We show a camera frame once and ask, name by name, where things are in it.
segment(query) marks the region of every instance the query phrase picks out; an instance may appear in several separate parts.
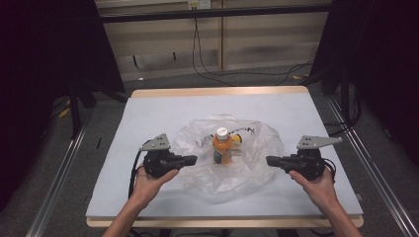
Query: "white surface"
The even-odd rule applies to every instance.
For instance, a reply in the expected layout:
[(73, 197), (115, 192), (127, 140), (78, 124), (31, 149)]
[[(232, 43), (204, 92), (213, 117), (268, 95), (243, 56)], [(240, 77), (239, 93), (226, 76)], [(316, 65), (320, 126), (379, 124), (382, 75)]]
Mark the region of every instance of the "white surface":
[[(193, 119), (221, 114), (233, 115), (236, 119), (258, 120), (273, 127), (280, 134), (286, 154), (296, 153), (296, 145), (303, 135), (327, 136), (307, 93), (129, 99), (86, 216), (113, 217), (118, 214), (126, 202), (130, 170), (142, 143), (163, 132), (172, 142), (179, 129)], [(322, 147), (320, 151), (322, 157), (336, 164), (335, 188), (342, 205), (349, 214), (362, 214), (334, 147)], [(275, 181), (266, 184), (257, 193), (235, 198), (211, 196), (196, 190), (185, 191), (175, 177), (162, 187), (140, 216), (321, 215), (301, 186), (283, 170), (272, 169), (278, 169)]]

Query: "bottle cap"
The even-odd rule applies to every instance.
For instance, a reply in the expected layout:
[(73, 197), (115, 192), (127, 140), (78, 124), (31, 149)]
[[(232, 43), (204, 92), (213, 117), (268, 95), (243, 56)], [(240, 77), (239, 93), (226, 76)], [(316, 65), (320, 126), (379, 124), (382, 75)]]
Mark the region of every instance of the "bottle cap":
[(216, 131), (216, 137), (218, 139), (221, 140), (225, 140), (228, 138), (228, 130), (225, 127), (220, 127), (217, 131)]

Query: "cable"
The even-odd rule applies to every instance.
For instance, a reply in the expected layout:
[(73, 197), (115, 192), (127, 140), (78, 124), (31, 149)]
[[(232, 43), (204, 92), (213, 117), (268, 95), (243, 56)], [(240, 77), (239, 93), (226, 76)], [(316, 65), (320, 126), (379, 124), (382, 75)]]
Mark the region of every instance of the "cable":
[(135, 161), (133, 162), (132, 169), (131, 169), (131, 176), (130, 176), (130, 180), (129, 180), (128, 198), (130, 198), (130, 196), (132, 195), (132, 192), (133, 192), (133, 184), (135, 182), (135, 176), (136, 176), (136, 163), (138, 162), (138, 158), (139, 158), (140, 154), (141, 154), (141, 149), (138, 149), (138, 152), (136, 153), (136, 156), (135, 156)]
[[(361, 99), (360, 99), (360, 94), (358, 93), (358, 91), (355, 92), (355, 98), (353, 101), (353, 108), (354, 110), (352, 111), (352, 118), (349, 121), (349, 124), (347, 121), (344, 122), (338, 122), (338, 121), (330, 121), (330, 122), (326, 122), (324, 123), (324, 125), (343, 125), (343, 124), (348, 124), (348, 126), (353, 127), (358, 120), (361, 117), (362, 114), (362, 105), (361, 105)], [(331, 133), (329, 133), (329, 136), (334, 136), (337, 135), (343, 131), (348, 131), (348, 128), (341, 128), (339, 130), (333, 131)]]
[(329, 160), (329, 159), (324, 159), (324, 165), (327, 166), (330, 170), (330, 172), (332, 173), (332, 180), (333, 183), (335, 183), (335, 175), (336, 175), (336, 165), (335, 163), (333, 163), (333, 161)]
[(224, 82), (224, 81), (216, 79), (216, 78), (206, 77), (197, 70), (197, 68), (195, 67), (195, 41), (196, 41), (197, 35), (198, 35), (198, 42), (200, 42), (200, 33), (198, 32), (197, 19), (195, 19), (194, 47), (193, 47), (193, 50), (192, 50), (192, 66), (194, 67), (194, 70), (197, 72), (198, 75), (200, 75), (201, 77), (203, 77), (205, 79), (212, 80), (212, 81), (217, 81), (217, 82), (220, 82), (220, 83), (225, 84), (227, 86), (235, 87), (235, 85), (232, 85), (228, 82)]
[(206, 77), (206, 76), (202, 75), (200, 72), (198, 72), (198, 70), (197, 70), (197, 68), (196, 68), (196, 66), (195, 66), (195, 42), (196, 42), (196, 39), (197, 39), (197, 38), (198, 38), (198, 47), (199, 47), (200, 62), (201, 62), (201, 65), (203, 66), (204, 71), (205, 71), (206, 73), (208, 73), (208, 74), (212, 75), (212, 76), (227, 76), (227, 75), (265, 75), (265, 76), (281, 76), (281, 75), (286, 75), (286, 78), (285, 78), (285, 79), (283, 79), (283, 81), (281, 81), (280, 83), (278, 83), (278, 84), (276, 84), (276, 85), (275, 85), (275, 86), (279, 86), (279, 85), (283, 84), (285, 81), (287, 81), (287, 79), (288, 79), (288, 77), (289, 77), (290, 73), (292, 73), (292, 72), (296, 72), (296, 71), (298, 71), (299, 69), (301, 69), (302, 67), (307, 66), (307, 65), (311, 65), (311, 64), (312, 64), (312, 63), (311, 63), (311, 62), (312, 62), (312, 60), (309, 60), (309, 61), (305, 62), (304, 64), (299, 64), (299, 65), (296, 65), (296, 66), (292, 67), (291, 69), (289, 69), (287, 72), (282, 72), (282, 73), (264, 73), (264, 72), (225, 72), (225, 73), (213, 73), (213, 72), (210, 72), (210, 71), (208, 71), (208, 70), (207, 70), (207, 68), (205, 67), (204, 62), (203, 62), (203, 55), (202, 55), (202, 48), (201, 48), (201, 38), (200, 38), (200, 31), (199, 31), (199, 29), (198, 29), (198, 22), (197, 22), (197, 19), (195, 19), (194, 47), (193, 47), (193, 52), (192, 52), (192, 64), (193, 64), (194, 70), (198, 73), (198, 75), (202, 76), (203, 78), (206, 78), (206, 79), (209, 79), (209, 80), (218, 81), (218, 82), (221, 82), (221, 83), (226, 84), (226, 85), (228, 85), (228, 86), (235, 86), (235, 85), (232, 85), (232, 84), (230, 84), (230, 83), (224, 82), (224, 81), (219, 80), (219, 79)]

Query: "clear plastic bag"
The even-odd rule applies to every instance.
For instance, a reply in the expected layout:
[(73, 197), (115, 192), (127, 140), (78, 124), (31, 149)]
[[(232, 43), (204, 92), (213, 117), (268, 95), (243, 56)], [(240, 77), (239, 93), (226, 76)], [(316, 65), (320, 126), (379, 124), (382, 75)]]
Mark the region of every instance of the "clear plastic bag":
[[(233, 142), (232, 163), (227, 165), (213, 161), (212, 137), (219, 127), (242, 140)], [(186, 188), (234, 195), (254, 192), (274, 178), (278, 171), (267, 165), (266, 156), (283, 156), (284, 144), (278, 132), (264, 123), (218, 116), (193, 120), (179, 131), (171, 150), (198, 156), (195, 166), (183, 168), (178, 175)]]

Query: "white wall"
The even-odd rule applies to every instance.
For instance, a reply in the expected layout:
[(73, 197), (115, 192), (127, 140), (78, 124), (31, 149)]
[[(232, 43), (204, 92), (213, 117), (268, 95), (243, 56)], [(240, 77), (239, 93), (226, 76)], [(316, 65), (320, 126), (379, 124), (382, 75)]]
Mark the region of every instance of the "white wall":
[[(211, 0), (212, 8), (330, 3), (331, 0)], [(181, 0), (96, 0), (100, 14), (187, 10)], [(327, 13), (198, 19), (208, 70), (304, 63), (314, 58)], [(194, 73), (192, 19), (106, 24), (123, 80)], [(136, 55), (138, 67), (133, 66)]]

